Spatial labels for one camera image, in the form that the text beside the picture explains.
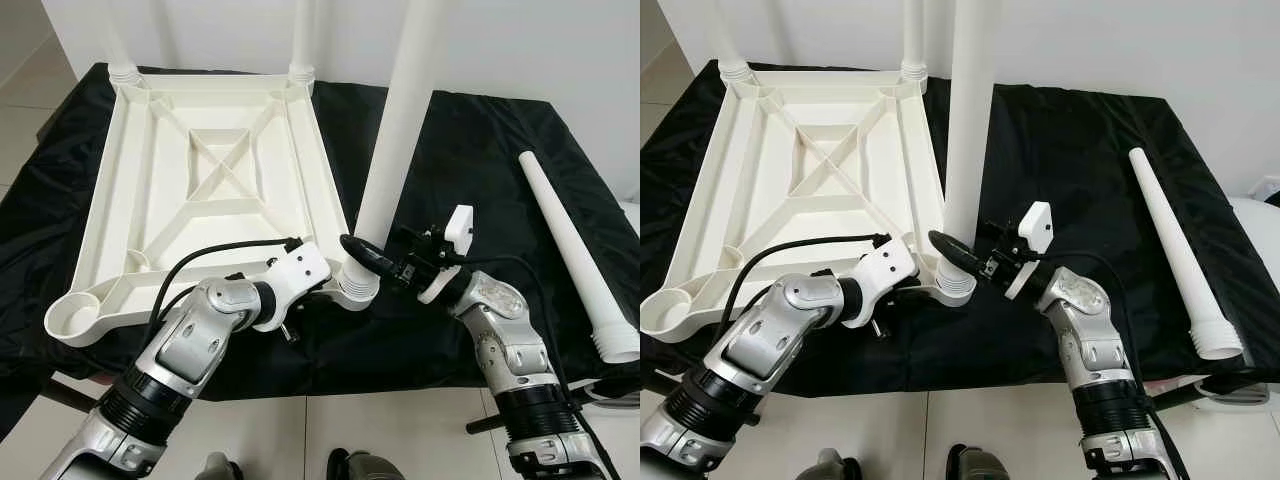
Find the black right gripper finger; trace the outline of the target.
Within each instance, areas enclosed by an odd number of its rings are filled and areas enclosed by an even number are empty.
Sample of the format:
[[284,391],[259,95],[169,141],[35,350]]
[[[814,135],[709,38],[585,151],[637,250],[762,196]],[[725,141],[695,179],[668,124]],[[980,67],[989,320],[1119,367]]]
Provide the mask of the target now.
[[941,230],[929,230],[927,238],[943,259],[963,273],[978,278],[988,276],[986,274],[986,260],[980,259],[960,239],[956,239]]
[[388,257],[385,252],[375,244],[352,234],[342,234],[339,237],[339,243],[360,266],[369,270],[375,276],[383,279],[390,278],[393,280],[397,278],[397,274],[399,273],[398,262]]

